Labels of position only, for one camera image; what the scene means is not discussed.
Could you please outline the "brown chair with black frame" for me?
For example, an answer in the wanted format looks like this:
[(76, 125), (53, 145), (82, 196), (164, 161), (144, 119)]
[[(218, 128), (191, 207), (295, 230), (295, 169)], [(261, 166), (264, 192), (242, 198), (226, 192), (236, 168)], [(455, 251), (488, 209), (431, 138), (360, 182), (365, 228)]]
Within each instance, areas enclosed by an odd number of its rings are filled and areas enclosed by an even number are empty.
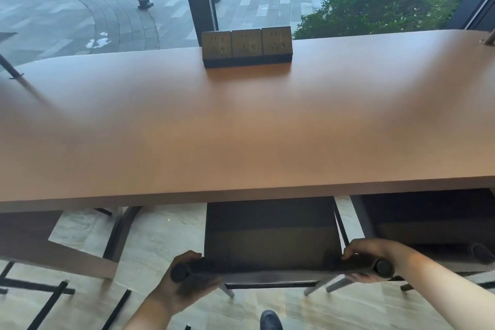
[(59, 285), (34, 283), (7, 275), (15, 263), (62, 271), (79, 276), (113, 280), (135, 217), (142, 207), (104, 208), (95, 211), (112, 217), (114, 224), (102, 257), (49, 240), (62, 210), (0, 213), (0, 259), (7, 265), (0, 272), (0, 295), (10, 288), (51, 293), (50, 298), (27, 330), (38, 330), (61, 295), (73, 295), (67, 280)]

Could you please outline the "triple power socket block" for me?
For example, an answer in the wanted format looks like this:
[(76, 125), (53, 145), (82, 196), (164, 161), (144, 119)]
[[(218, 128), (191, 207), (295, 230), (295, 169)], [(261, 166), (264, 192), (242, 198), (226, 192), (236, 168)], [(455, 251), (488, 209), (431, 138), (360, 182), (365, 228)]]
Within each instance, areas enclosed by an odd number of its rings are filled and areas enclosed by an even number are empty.
[(264, 27), (201, 34), (206, 69), (291, 63), (291, 27)]

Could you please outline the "dark grey bar chair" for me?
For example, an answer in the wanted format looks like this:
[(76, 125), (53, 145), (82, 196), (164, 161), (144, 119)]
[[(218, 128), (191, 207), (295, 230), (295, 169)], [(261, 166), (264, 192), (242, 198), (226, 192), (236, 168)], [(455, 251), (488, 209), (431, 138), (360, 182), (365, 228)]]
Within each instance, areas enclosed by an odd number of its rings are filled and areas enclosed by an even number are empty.
[(333, 196), (207, 203), (203, 257), (172, 268), (185, 290), (221, 280), (234, 290), (305, 288), (304, 295), (340, 275), (394, 276), (387, 259), (356, 254), (343, 259), (346, 241)]
[(462, 277), (495, 270), (495, 194), (462, 189), (353, 195), (365, 238), (407, 245)]

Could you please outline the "person's left hand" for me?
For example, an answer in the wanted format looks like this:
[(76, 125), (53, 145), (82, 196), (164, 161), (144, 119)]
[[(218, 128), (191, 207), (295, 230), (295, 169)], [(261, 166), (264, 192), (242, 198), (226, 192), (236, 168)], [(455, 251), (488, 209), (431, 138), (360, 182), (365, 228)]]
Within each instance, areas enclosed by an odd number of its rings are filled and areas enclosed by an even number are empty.
[(182, 254), (172, 260), (161, 281), (148, 295), (148, 297), (152, 296), (167, 303), (174, 312), (174, 315), (182, 312), (201, 298), (218, 289), (221, 282), (218, 279), (210, 279), (201, 280), (199, 283), (186, 284), (185, 281), (175, 283), (171, 279), (171, 273), (177, 265), (181, 264), (183, 264)]

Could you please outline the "person's right hand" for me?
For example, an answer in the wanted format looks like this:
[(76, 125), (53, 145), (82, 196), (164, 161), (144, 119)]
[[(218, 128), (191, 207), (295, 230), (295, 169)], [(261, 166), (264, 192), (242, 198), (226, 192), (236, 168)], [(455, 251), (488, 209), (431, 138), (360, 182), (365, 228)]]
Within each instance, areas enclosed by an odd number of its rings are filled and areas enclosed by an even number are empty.
[[(392, 252), (395, 246), (395, 242), (386, 239), (354, 239), (352, 241), (366, 241), (367, 244), (367, 252), (365, 254), (385, 258), (389, 261), (393, 260)], [(386, 281), (385, 278), (380, 278), (375, 275), (367, 275), (364, 273), (354, 273), (345, 276), (348, 280), (353, 283), (381, 283)]]

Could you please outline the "person's right forearm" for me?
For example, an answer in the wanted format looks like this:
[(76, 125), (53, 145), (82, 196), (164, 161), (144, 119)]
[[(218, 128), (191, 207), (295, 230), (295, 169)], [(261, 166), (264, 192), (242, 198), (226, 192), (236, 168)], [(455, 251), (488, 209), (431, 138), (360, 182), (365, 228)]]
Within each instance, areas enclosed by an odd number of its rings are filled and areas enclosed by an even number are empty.
[(454, 330), (495, 330), (495, 294), (403, 244), (388, 241), (387, 259)]

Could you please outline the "black metal support rod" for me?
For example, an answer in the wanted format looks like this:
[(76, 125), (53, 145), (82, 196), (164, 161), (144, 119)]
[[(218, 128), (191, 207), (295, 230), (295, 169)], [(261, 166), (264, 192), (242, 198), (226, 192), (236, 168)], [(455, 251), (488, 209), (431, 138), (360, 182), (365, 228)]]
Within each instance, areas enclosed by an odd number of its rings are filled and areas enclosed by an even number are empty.
[(11, 79), (16, 80), (24, 89), (38, 99), (42, 104), (48, 105), (46, 99), (32, 86), (10, 62), (0, 54), (0, 66), (2, 66), (10, 75)]

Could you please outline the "person's left forearm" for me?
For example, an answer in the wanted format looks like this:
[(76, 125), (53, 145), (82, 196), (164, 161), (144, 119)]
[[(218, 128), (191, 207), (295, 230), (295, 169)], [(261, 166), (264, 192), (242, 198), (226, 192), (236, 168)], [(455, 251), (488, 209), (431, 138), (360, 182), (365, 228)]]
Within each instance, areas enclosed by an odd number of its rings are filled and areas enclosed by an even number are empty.
[(167, 330), (174, 312), (167, 303), (149, 296), (122, 330)]

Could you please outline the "person's dark shoe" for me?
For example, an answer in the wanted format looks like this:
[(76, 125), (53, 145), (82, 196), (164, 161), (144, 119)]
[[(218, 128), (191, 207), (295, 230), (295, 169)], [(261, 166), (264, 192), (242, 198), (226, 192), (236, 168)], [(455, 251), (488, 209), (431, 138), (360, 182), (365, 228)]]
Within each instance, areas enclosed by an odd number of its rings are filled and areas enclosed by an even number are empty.
[(278, 315), (271, 309), (262, 312), (259, 319), (260, 330), (283, 330), (283, 325)]

